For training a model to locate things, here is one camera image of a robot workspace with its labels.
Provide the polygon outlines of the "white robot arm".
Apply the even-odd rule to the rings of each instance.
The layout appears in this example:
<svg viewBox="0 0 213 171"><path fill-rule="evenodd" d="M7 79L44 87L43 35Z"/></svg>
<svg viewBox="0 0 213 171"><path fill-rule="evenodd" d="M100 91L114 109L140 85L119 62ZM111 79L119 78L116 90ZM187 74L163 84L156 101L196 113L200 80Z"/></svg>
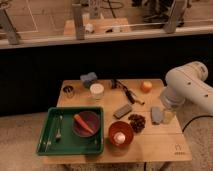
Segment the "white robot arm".
<svg viewBox="0 0 213 171"><path fill-rule="evenodd" d="M160 95L162 104L173 110L189 100L213 116L213 87L205 82L207 77L208 68L199 61L169 70L165 76L166 87Z"/></svg>

